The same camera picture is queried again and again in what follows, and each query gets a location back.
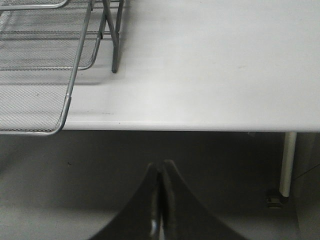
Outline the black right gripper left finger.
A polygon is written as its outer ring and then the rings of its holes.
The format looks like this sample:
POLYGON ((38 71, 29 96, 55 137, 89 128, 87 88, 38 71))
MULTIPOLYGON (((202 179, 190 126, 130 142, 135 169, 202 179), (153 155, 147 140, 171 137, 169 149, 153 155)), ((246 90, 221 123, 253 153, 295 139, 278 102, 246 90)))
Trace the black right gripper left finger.
POLYGON ((92 240, 158 240, 160 238, 160 173, 150 163, 125 207, 92 240))

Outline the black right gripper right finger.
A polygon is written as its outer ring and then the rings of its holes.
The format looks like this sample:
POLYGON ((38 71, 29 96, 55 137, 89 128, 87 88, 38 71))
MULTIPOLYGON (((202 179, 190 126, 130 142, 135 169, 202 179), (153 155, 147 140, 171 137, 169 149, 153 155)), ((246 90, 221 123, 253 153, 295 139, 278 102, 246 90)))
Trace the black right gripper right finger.
POLYGON ((166 240, 244 240, 212 215, 186 185, 172 160, 161 168, 162 221, 166 240))

